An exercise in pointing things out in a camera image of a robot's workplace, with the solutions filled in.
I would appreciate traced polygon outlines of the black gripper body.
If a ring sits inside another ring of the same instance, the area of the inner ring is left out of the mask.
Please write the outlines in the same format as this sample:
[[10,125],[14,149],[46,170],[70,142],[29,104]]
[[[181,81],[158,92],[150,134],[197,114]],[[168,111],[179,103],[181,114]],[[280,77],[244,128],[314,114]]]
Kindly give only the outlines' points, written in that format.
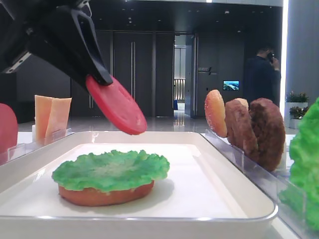
[[0,44],[0,70],[11,73],[35,55],[84,82],[87,76],[87,42],[80,27],[85,0],[2,0],[13,18]]

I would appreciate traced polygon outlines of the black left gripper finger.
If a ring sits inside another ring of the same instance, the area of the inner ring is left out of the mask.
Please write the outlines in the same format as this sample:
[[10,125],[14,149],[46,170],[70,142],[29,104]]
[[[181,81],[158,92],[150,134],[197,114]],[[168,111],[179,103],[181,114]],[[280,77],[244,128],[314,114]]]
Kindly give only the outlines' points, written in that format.
[[94,23],[83,8],[89,6],[87,0],[75,0],[72,3],[72,17],[81,38],[79,43],[80,62],[87,75],[91,75],[100,85],[113,83],[111,76],[104,65],[100,48],[97,43]]

